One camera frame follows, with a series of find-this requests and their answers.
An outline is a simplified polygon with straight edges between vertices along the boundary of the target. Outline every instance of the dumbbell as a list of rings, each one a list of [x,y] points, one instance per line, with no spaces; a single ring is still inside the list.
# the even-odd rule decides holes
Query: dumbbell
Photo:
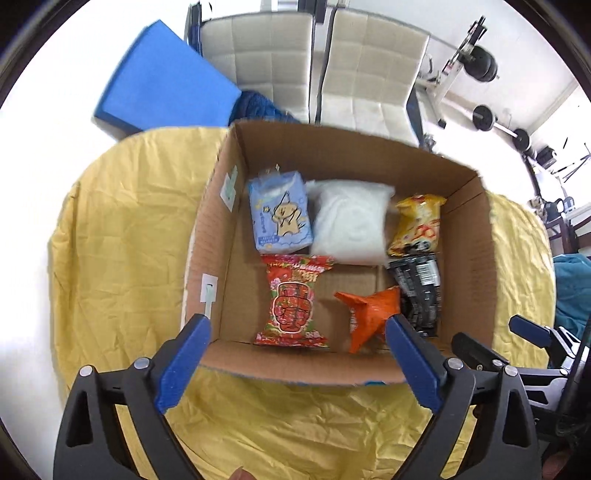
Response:
[[[532,156],[533,149],[531,148],[531,138],[529,133],[522,128],[509,130],[501,124],[498,124],[496,122],[497,120],[498,117],[486,105],[478,105],[472,112],[472,123],[478,130],[488,132],[492,130],[492,127],[498,128],[513,137],[513,145],[517,151]]]

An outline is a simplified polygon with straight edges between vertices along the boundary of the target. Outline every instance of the white leather chair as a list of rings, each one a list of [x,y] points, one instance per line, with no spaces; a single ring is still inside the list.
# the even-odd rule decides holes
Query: white leather chair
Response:
[[[241,90],[256,90],[310,122],[314,21],[304,12],[262,12],[207,20],[203,57]]]
[[[335,8],[316,121],[418,146],[406,104],[429,33],[367,12]]]

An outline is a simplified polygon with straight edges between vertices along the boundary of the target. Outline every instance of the yellow snack bag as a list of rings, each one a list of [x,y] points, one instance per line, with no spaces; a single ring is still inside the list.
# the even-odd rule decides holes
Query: yellow snack bag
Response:
[[[398,202],[400,223],[388,255],[402,257],[434,252],[439,241],[440,209],[446,201],[438,195],[415,195]]]

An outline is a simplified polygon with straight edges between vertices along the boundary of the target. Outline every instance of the yellow cloth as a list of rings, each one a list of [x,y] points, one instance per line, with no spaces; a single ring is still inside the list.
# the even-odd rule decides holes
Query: yellow cloth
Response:
[[[189,237],[226,129],[150,131],[122,141],[73,186],[51,239],[54,347],[68,388],[82,365],[126,368],[178,333]],[[489,194],[498,267],[493,347],[516,365],[545,353],[508,332],[520,313],[554,318],[545,230],[522,207]],[[126,409],[119,409],[140,473],[155,478]],[[239,466],[258,480],[390,479],[430,412],[406,385],[306,387],[198,368],[167,414],[208,479]],[[445,476],[459,466],[469,415]]]

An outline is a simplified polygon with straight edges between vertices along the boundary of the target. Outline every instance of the cardboard box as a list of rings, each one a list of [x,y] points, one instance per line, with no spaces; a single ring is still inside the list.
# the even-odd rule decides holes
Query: cardboard box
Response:
[[[215,295],[214,302],[209,302],[212,342],[202,365],[306,384],[404,381],[388,352],[347,353],[349,311],[333,297],[338,290],[359,295],[382,290],[392,284],[383,267],[335,265],[320,275],[313,317],[330,349],[251,344],[268,320],[271,294],[265,265],[254,245],[245,185],[247,179],[276,164],[281,171],[299,171],[305,180],[352,179],[394,185],[397,199],[416,193],[448,198],[441,214],[439,337],[449,344],[456,332],[466,332],[491,345],[497,282],[494,244],[488,198],[475,171],[402,143],[357,132],[238,122],[222,145],[191,240],[186,319],[205,313],[208,298],[213,300],[211,295]]]

